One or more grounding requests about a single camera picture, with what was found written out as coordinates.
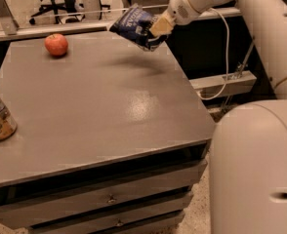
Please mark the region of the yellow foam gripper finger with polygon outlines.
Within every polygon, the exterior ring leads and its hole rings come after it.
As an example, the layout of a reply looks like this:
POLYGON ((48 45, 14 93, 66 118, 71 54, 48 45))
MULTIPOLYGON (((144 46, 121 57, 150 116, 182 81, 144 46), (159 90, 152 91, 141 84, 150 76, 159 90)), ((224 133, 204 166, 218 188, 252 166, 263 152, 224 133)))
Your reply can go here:
POLYGON ((172 32, 174 26, 175 18, 172 17, 168 11, 164 11, 162 14, 155 15, 152 18, 152 25, 149 29, 149 33, 153 37, 168 35, 172 32))

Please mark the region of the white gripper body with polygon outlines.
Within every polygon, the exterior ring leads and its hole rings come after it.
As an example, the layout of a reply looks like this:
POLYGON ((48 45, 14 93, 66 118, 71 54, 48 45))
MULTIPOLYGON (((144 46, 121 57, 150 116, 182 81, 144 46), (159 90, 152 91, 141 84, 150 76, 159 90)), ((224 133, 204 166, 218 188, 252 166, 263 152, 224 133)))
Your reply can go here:
POLYGON ((168 13, 176 25, 187 25, 213 5, 213 0, 170 0, 168 13))

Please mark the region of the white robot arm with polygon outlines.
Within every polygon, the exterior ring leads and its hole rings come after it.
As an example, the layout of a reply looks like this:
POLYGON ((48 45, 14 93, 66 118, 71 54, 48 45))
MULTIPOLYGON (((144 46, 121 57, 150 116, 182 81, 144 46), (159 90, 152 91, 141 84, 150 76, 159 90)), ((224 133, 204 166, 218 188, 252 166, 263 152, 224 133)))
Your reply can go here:
MULTIPOLYGON (((168 33, 227 1, 170 0, 152 31, 168 33)), ((211 234, 287 234, 287 4, 236 1, 275 97, 237 106, 214 130, 211 234)))

